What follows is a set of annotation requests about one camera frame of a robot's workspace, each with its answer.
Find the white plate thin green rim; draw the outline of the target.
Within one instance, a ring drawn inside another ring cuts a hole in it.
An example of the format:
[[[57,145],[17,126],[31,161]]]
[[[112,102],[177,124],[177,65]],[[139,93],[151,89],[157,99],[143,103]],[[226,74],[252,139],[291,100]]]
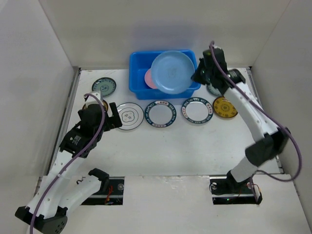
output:
[[[122,123],[119,129],[130,131],[136,129],[144,119],[143,109],[136,103],[126,102],[117,107],[117,111]]]

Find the light blue plastic plate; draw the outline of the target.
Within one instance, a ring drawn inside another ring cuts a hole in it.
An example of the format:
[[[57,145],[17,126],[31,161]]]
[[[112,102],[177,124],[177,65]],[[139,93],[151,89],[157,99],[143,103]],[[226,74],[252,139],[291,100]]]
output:
[[[151,65],[154,85],[166,94],[180,94],[191,85],[195,72],[192,60],[180,51],[165,51],[158,55]]]

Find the pink plastic plate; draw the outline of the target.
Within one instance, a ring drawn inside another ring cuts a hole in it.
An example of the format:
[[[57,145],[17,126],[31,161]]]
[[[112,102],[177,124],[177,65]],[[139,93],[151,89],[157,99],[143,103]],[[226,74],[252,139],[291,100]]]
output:
[[[155,86],[155,84],[153,83],[152,80],[152,73],[151,73],[151,69],[148,69],[144,75],[144,81],[147,84],[148,87],[150,87],[151,89],[157,89],[157,87]]]

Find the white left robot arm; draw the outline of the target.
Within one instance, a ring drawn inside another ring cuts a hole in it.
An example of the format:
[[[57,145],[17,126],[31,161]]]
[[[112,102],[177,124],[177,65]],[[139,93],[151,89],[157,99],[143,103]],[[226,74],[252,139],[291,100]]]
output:
[[[73,190],[66,190],[103,133],[122,126],[116,104],[112,102],[109,106],[111,116],[102,104],[85,104],[79,110],[80,121],[64,136],[46,179],[33,199],[26,206],[18,207],[15,216],[29,225],[31,234],[34,230],[42,234],[61,233],[70,212],[92,194],[109,189],[109,174],[94,168]]]

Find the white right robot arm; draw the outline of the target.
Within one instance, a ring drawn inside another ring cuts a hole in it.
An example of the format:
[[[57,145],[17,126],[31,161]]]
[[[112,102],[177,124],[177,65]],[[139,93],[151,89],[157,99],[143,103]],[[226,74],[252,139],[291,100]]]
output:
[[[262,113],[244,76],[237,69],[227,69],[222,49],[205,50],[191,79],[217,89],[234,106],[252,134],[254,144],[245,149],[243,159],[228,171],[225,180],[217,184],[217,188],[224,193],[236,193],[260,166],[283,151],[289,131],[283,131]]]

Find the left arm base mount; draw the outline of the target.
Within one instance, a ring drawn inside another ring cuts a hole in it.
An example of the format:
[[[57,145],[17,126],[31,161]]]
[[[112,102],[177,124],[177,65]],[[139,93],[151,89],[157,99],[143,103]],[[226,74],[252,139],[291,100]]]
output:
[[[81,205],[123,205],[123,193],[125,177],[109,177],[109,174],[94,168],[89,176],[97,177],[100,182],[100,188],[96,193],[89,196]]]

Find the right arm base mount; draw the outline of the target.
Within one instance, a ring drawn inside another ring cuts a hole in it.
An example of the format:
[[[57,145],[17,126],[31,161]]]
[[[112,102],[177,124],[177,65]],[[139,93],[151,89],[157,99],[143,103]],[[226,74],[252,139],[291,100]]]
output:
[[[253,177],[242,182],[236,182],[228,172],[226,175],[211,176],[209,190],[214,205],[260,205],[262,192]]]

